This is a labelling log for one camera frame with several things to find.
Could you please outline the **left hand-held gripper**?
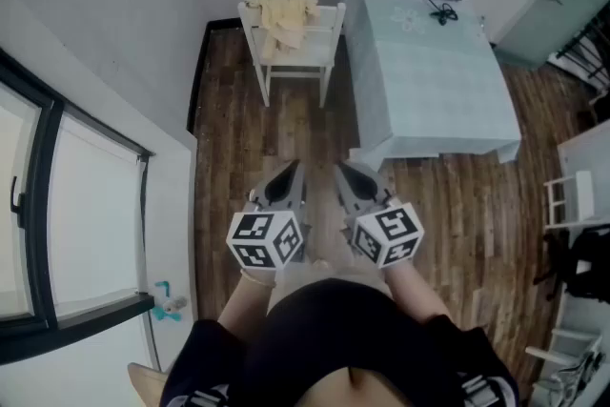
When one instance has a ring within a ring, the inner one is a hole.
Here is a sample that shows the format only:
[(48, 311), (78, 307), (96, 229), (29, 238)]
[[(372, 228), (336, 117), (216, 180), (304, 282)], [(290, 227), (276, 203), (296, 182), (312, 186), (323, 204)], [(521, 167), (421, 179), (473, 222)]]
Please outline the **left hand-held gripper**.
[[(305, 192), (305, 166), (298, 159), (275, 169), (251, 191), (244, 209), (234, 214), (226, 237), (243, 269), (278, 271), (304, 259)], [(264, 205), (263, 200), (282, 201)]]

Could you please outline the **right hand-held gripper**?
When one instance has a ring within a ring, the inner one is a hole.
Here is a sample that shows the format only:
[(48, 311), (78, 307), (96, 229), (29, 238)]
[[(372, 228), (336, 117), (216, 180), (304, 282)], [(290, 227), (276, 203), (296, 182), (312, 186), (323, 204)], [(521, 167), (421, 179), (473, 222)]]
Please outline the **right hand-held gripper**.
[(414, 257), (424, 227), (413, 204), (393, 197), (379, 173), (364, 163), (340, 161), (335, 164), (335, 186), (345, 211), (361, 211), (365, 203), (385, 205), (348, 224), (347, 243), (356, 254), (379, 269)]

